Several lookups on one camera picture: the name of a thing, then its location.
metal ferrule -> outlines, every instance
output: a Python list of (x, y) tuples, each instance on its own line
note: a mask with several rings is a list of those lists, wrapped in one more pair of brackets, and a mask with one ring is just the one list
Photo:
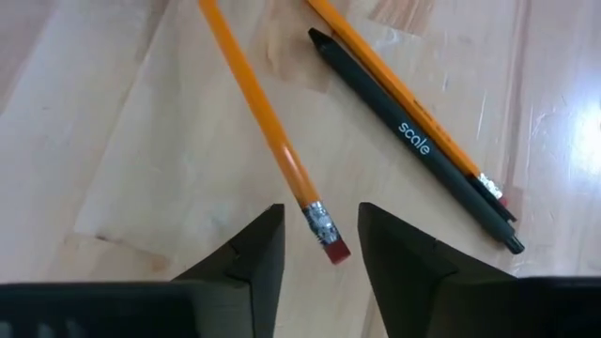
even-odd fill
[(314, 202), (302, 209), (304, 217), (322, 246), (327, 246), (340, 239), (340, 233), (331, 220), (328, 210), (320, 201)]
[(501, 191), (501, 189), (497, 187), (497, 185), (495, 184), (495, 182), (492, 181), (492, 179), (486, 177), (484, 173), (480, 173), (480, 175), (478, 176), (478, 180), (488, 189), (490, 193), (493, 194), (493, 196), (495, 196), (495, 198), (500, 199), (503, 196), (503, 192)]

pen tip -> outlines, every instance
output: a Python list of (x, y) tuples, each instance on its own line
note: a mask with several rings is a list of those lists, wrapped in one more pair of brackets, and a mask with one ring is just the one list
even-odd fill
[(524, 252), (524, 244), (522, 244), (516, 236), (511, 236), (505, 240), (505, 246), (512, 254), (521, 254)]
[(309, 37), (311, 37), (311, 40), (317, 47), (324, 45), (331, 41), (331, 38), (329, 36), (327, 36), (326, 34), (323, 34), (322, 32), (316, 30), (315, 28), (309, 29)]

black pen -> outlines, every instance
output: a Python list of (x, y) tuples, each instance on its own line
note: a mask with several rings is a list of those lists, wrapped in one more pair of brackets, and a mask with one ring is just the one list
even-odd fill
[(309, 30), (309, 36), (326, 63), (362, 98), (485, 231), (495, 240), (504, 243), (513, 254), (523, 252), (524, 246), (516, 238), (516, 230), (470, 185), (459, 169), (411, 120), (405, 109), (333, 38), (314, 28)]

wooden surface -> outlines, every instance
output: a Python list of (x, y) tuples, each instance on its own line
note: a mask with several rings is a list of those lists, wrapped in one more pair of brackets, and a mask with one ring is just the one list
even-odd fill
[(319, 60), (302, 0), (219, 0), (353, 256), (318, 249), (193, 0), (0, 4), (0, 280), (169, 279), (286, 204), (276, 337), (382, 337), (370, 201), (518, 276), (601, 273), (601, 3), (332, 0), (499, 182), (479, 229)]

yellow pencil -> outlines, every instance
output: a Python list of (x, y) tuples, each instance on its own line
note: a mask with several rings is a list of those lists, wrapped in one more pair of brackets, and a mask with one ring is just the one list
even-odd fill
[(273, 112), (267, 96), (254, 76), (253, 70), (240, 50), (216, 0), (198, 0), (198, 5), (207, 18), (223, 56), (239, 84), (256, 122), (263, 131), (271, 152), (280, 170), (297, 199), (313, 233), (321, 243), (333, 264), (350, 256), (328, 210), (323, 206), (319, 194), (302, 166), (296, 151), (288, 141), (284, 128)]

